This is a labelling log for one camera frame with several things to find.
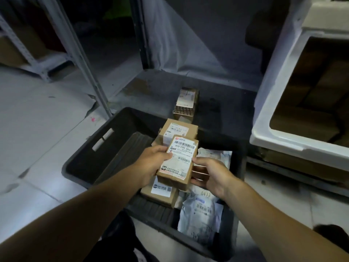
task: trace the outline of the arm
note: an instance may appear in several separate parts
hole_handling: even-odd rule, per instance
[[[137,190],[147,185],[167,147],[144,150],[131,166],[39,217],[0,245],[2,261],[82,261]]]
[[[206,166],[210,178],[206,184],[192,183],[206,186],[229,205],[269,262],[349,261],[349,254],[275,208],[221,162],[204,157],[193,161]]]

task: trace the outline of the black plastic crate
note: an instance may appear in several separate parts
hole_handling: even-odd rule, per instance
[[[157,136],[166,119],[132,108],[124,108],[110,118],[63,165],[66,178],[86,187],[99,183],[117,170],[132,164],[145,147]],[[92,147],[112,128],[113,133],[94,151]],[[231,150],[230,171],[243,179],[246,157],[244,143],[216,132],[199,128],[199,147],[214,150]],[[234,253],[238,219],[224,203],[220,231],[213,245],[207,248],[177,231],[180,210],[163,207],[137,193],[125,207],[136,219],[163,232],[192,250],[216,261],[227,261]]]

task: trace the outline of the black pants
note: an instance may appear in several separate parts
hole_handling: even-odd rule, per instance
[[[84,261],[138,261],[134,249],[140,251],[147,262],[159,262],[137,238],[130,216],[121,211]]]

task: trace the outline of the white plastic container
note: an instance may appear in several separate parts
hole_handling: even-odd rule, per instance
[[[349,171],[349,148],[269,126],[308,39],[349,40],[349,2],[293,0],[290,10],[255,100],[250,143]]]

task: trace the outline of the green object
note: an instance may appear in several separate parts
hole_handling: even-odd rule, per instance
[[[112,7],[104,14],[103,19],[115,19],[119,17],[131,17],[129,0],[113,0]]]

